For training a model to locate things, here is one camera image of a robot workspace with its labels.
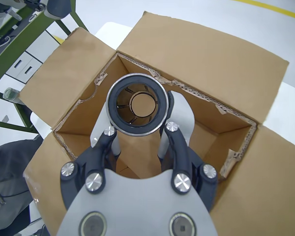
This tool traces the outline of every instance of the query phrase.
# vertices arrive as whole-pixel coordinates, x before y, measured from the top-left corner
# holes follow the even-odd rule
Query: box flap
[[[219,236],[295,235],[295,145],[259,127],[223,183],[211,211]]]
[[[60,190],[61,167],[71,161],[52,133],[43,141],[24,171],[30,193],[51,235],[67,212]]]
[[[85,29],[77,28],[33,75],[20,98],[54,127],[114,53]]]
[[[235,36],[145,12],[118,51],[263,123],[288,62]]]

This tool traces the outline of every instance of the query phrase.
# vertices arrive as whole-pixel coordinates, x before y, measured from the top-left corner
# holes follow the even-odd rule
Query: cardboard box
[[[20,94],[53,127],[25,170],[50,233],[56,235],[66,213],[59,183],[62,165],[90,145],[111,85],[139,72],[182,93],[194,112],[190,147],[219,171],[211,211],[218,234],[295,235],[295,146],[261,125],[287,66],[245,40],[150,13],[144,13],[117,51],[84,29],[75,30]],[[119,174],[147,178],[161,172],[158,132],[118,136]]]

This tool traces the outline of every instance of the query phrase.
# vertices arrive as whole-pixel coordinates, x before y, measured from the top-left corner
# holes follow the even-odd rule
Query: person
[[[42,142],[38,135],[0,146],[0,236],[13,236],[30,223],[33,199],[23,172]]]

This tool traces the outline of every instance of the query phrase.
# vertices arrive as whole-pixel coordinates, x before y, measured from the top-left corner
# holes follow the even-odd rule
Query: white panel
[[[44,63],[58,46],[59,43],[44,31],[26,51]]]
[[[17,80],[20,80],[23,83],[26,83],[32,75],[40,68],[41,62],[36,59],[32,59],[23,70],[16,76]]]
[[[8,69],[6,74],[15,78],[32,59],[31,55],[24,52]]]

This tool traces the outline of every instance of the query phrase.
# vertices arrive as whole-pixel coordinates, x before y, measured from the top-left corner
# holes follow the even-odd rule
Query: black rubber ring
[[[154,118],[145,125],[136,126],[131,125],[125,122],[117,112],[117,98],[120,92],[132,84],[144,84],[152,89],[154,94],[157,97],[158,101],[158,110]],[[131,134],[145,134],[149,131],[155,129],[160,122],[163,120],[164,116],[166,115],[166,102],[167,102],[167,95],[164,94],[163,89],[159,86],[157,82],[154,82],[152,79],[142,76],[142,75],[132,75],[121,80],[117,83],[113,89],[110,91],[110,95],[108,98],[108,111],[111,117],[111,120],[115,123],[116,128],[120,128],[127,133]]]

